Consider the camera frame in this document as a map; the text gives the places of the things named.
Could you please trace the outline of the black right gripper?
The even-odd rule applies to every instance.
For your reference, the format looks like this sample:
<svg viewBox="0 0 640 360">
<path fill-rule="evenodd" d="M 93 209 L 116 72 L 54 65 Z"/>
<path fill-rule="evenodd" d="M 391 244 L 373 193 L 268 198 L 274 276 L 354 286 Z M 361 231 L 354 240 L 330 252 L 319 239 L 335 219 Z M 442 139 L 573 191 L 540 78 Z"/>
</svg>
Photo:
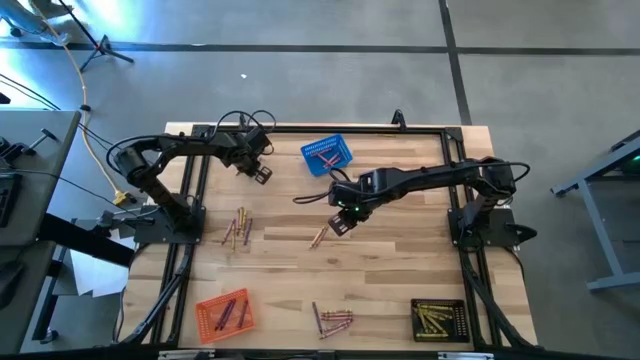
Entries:
<svg viewBox="0 0 640 360">
<path fill-rule="evenodd" d="M 340 211 L 328 220 L 329 227 L 337 236 L 346 233 L 346 224 L 349 229 L 353 229 L 373 213 L 359 194 L 346 189 L 334 189 L 330 193 L 330 205 L 340 208 Z"/>
</svg>

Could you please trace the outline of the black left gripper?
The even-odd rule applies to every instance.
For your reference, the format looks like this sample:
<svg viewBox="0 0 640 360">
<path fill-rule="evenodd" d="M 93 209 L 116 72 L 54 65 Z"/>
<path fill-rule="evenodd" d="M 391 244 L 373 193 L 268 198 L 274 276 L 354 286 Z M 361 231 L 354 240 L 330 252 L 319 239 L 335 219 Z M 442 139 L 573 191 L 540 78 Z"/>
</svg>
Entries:
<svg viewBox="0 0 640 360">
<path fill-rule="evenodd" d="M 250 176 L 250 173 L 256 173 L 255 180 L 259 184 L 266 184 L 273 175 L 273 171 L 266 166 L 260 168 L 261 162 L 259 157 L 264 149 L 264 146 L 236 147 L 234 149 L 234 166 L 237 169 L 236 176 L 240 174 Z"/>
</svg>

